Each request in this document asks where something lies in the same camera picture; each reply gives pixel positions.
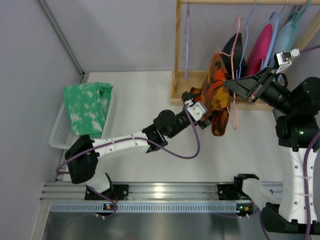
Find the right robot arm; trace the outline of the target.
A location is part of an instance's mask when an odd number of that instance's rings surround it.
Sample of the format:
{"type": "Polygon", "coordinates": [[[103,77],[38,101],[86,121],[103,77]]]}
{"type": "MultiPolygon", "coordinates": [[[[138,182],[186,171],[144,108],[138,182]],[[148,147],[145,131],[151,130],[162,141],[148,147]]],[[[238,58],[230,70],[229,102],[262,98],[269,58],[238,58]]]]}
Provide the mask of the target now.
{"type": "Polygon", "coordinates": [[[260,210],[260,222],[268,232],[320,233],[314,207],[314,165],[320,150],[320,80],[308,77],[294,90],[276,82],[270,67],[248,77],[228,80],[225,87],[249,103],[261,100],[280,112],[276,135],[283,162],[282,196],[276,198],[256,176],[241,180],[241,191],[260,210]]]}

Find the lilac plastic hanger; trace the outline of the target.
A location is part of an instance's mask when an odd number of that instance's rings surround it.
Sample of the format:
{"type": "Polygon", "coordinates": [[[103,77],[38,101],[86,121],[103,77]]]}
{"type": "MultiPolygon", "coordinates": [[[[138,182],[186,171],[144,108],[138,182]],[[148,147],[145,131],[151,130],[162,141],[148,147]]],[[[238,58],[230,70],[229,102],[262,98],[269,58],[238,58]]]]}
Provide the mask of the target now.
{"type": "Polygon", "coordinates": [[[189,79],[190,1],[187,1],[185,20],[185,80],[189,79]]]}

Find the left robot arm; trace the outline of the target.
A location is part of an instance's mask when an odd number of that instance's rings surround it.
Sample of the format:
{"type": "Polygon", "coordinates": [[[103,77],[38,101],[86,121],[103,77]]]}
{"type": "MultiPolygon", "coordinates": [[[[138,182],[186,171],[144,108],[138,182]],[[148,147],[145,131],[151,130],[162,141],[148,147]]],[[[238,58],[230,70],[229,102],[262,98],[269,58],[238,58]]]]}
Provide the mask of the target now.
{"type": "Polygon", "coordinates": [[[166,149],[168,139],[191,126],[201,124],[207,107],[201,101],[201,93],[184,92],[183,109],[175,114],[169,109],[161,111],[153,123],[143,130],[116,138],[91,138],[88,134],[80,136],[65,154],[66,165],[74,185],[85,184],[99,194],[110,193],[112,180],[101,170],[106,160],[134,153],[152,153],[158,150],[188,159],[166,149]]]}

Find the pink plastic hanger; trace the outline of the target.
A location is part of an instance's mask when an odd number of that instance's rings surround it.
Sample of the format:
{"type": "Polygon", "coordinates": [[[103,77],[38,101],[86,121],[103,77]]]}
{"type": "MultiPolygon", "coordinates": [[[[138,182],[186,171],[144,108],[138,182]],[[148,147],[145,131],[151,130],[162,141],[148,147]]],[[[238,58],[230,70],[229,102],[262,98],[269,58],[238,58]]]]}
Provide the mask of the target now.
{"type": "MultiPolygon", "coordinates": [[[[224,51],[221,51],[220,49],[218,49],[218,51],[219,51],[220,55],[224,55],[224,56],[230,57],[231,77],[232,77],[232,80],[235,80],[234,54],[235,54],[236,43],[237,43],[238,36],[239,36],[239,33],[240,33],[240,28],[241,28],[241,20],[240,20],[239,16],[237,16],[235,18],[233,24],[236,26],[236,33],[235,33],[235,37],[234,37],[234,41],[233,41],[230,53],[226,53],[224,51]]],[[[233,130],[236,131],[238,129],[238,127],[239,127],[239,115],[238,115],[238,109],[237,109],[237,106],[236,106],[236,94],[235,93],[233,93],[232,105],[233,105],[233,108],[234,108],[235,122],[233,121],[232,118],[230,119],[230,121],[231,121],[231,125],[232,125],[233,130]]]]}

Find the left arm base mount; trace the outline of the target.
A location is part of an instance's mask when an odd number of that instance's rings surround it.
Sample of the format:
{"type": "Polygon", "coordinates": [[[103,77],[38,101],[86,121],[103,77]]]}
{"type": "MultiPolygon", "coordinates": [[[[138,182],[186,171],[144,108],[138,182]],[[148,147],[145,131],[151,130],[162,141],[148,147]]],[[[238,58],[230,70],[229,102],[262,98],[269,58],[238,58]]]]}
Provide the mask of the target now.
{"type": "MultiPolygon", "coordinates": [[[[106,190],[105,192],[102,192],[101,195],[104,195],[105,197],[108,197],[109,199],[116,201],[124,201],[127,199],[129,194],[129,185],[127,184],[114,184],[113,188],[110,188],[106,190]]],[[[87,201],[102,201],[106,200],[105,197],[102,197],[100,195],[97,195],[94,193],[91,189],[86,187],[85,190],[85,196],[84,199],[87,201]]]]}

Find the green white trousers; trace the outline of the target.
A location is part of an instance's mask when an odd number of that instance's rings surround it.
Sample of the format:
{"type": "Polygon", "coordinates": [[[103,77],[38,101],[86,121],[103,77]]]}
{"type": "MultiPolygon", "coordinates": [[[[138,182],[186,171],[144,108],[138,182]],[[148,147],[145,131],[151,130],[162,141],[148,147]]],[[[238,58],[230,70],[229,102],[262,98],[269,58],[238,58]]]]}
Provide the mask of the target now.
{"type": "Polygon", "coordinates": [[[65,108],[74,135],[102,136],[113,85],[103,82],[69,85],[62,91],[65,108]]]}

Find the orange camouflage trousers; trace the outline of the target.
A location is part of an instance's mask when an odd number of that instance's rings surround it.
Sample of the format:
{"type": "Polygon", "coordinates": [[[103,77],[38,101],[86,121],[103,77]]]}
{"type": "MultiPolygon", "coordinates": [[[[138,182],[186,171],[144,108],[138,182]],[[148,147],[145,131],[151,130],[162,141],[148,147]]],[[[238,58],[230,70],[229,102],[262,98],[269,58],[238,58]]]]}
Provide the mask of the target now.
{"type": "Polygon", "coordinates": [[[211,126],[211,133],[216,137],[225,134],[229,121],[230,92],[224,86],[227,80],[227,70],[220,54],[216,53],[207,69],[200,88],[192,87],[191,94],[198,94],[195,98],[207,108],[207,112],[200,119],[200,126],[211,126]]]}

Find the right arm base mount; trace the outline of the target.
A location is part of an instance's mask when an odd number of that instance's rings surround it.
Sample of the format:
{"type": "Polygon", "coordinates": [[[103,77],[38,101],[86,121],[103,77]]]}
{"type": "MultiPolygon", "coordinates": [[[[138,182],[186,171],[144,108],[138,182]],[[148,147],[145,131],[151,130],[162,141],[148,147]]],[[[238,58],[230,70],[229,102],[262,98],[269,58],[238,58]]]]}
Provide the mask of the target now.
{"type": "Polygon", "coordinates": [[[250,198],[235,184],[218,184],[217,194],[219,200],[249,200],[250,198]]]}

